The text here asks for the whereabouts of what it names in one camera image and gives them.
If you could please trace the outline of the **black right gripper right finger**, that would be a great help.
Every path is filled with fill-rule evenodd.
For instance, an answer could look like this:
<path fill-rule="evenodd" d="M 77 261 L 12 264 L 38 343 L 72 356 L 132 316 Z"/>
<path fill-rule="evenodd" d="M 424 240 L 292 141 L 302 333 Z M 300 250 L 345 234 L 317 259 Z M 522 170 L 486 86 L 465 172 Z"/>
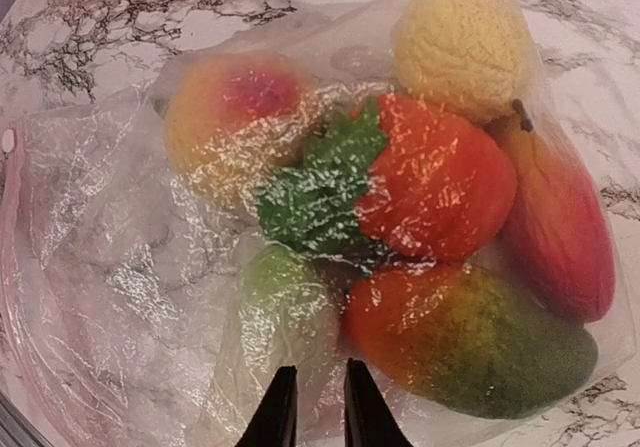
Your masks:
<path fill-rule="evenodd" d="M 412 447 L 361 360 L 347 362 L 344 397 L 347 447 Z"/>

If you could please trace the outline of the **clear zip top bag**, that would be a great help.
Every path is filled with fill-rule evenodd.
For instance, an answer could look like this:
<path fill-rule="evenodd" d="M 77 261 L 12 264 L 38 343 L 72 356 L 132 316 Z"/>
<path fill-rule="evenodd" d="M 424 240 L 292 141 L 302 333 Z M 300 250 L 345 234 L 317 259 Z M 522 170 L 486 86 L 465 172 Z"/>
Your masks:
<path fill-rule="evenodd" d="M 598 193 L 616 285 L 610 309 L 595 322 L 564 317 L 535 295 L 501 240 L 511 210 L 493 239 L 460 261 L 407 257 L 360 231 L 355 203 L 387 144 L 377 96 L 407 95 L 459 115 L 408 93 L 397 80 L 393 34 L 410 1 L 373 0 L 334 19 L 288 16 L 181 53 L 150 79 L 100 102 L 32 114 L 3 131 L 3 316 L 30 393 L 69 445 L 191 446 L 236 283 L 272 244 L 310 261 L 339 306 L 332 376 L 318 419 L 300 431 L 297 418 L 302 446 L 340 444 L 349 358 L 365 361 L 412 444 L 470 446 L 547 411 L 634 354 L 628 289 Z M 508 1 L 523 14 L 516 0 Z M 281 54 L 310 74 L 317 116 L 296 162 L 266 171 L 248 199 L 225 207 L 192 190 L 172 166 L 165 114 L 196 63 L 248 52 Z M 515 99 L 533 119 L 554 120 L 588 170 L 588 158 L 557 118 L 532 36 L 529 58 L 530 77 Z M 493 138 L 488 124 L 512 113 L 511 107 L 483 124 L 459 116 Z M 582 325 L 598 346 L 589 379 L 519 419 L 459 413 L 397 386 L 347 340 L 342 315 L 349 292 L 383 266 L 442 263 L 482 267 Z"/>

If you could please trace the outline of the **white fake cabbage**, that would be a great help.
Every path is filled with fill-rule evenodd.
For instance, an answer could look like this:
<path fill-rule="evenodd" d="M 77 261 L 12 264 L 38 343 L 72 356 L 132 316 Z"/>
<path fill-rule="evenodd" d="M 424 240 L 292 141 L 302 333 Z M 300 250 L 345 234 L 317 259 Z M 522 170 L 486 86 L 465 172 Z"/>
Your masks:
<path fill-rule="evenodd" d="M 278 244 L 259 251 L 236 283 L 189 445 L 234 445 L 281 366 L 297 369 L 298 429 L 312 426 L 338 332 L 338 302 L 311 262 Z"/>

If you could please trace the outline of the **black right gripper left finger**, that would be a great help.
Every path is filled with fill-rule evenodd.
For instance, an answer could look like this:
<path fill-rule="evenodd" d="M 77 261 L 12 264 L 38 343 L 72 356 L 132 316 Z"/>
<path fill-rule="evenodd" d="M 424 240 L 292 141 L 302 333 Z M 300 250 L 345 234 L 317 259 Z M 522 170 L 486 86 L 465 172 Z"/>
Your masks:
<path fill-rule="evenodd" d="M 297 430 L 297 369 L 280 367 L 237 447 L 293 447 Z"/>

